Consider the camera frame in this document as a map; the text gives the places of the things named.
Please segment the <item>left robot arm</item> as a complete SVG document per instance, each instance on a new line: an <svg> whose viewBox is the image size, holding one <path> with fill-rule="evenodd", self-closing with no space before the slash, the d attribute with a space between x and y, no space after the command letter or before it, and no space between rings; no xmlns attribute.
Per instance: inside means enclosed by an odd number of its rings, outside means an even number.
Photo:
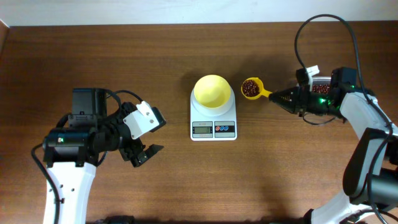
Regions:
<svg viewBox="0 0 398 224"><path fill-rule="evenodd" d="M44 223L84 223L96 170L106 154L119 151L139 167L162 149L145 146L140 137L166 124L158 108L143 99L122 102L117 91L73 90L72 110L64 115L41 147L38 163L47 181Z"/></svg>

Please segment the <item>yellow measuring scoop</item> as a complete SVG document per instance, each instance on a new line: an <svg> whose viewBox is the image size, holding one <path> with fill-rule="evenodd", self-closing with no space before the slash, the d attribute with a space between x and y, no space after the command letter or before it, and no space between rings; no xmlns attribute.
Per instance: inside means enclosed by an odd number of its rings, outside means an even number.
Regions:
<svg viewBox="0 0 398 224"><path fill-rule="evenodd" d="M241 93L249 100L256 100L262 96L269 97L272 92L264 88L258 77L247 78L241 85Z"/></svg>

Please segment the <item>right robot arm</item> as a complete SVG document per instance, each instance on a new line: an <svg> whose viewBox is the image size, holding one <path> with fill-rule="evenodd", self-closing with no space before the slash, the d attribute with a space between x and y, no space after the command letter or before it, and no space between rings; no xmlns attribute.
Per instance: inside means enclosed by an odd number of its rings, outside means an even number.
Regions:
<svg viewBox="0 0 398 224"><path fill-rule="evenodd" d="M357 71L341 67L331 74L327 94L308 82L269 95L289 113L332 115L348 121L359 142L343 175L343 190L323 206L309 210L302 223L357 223L370 214L383 217L397 207L397 126L380 109L371 90L356 84Z"/></svg>

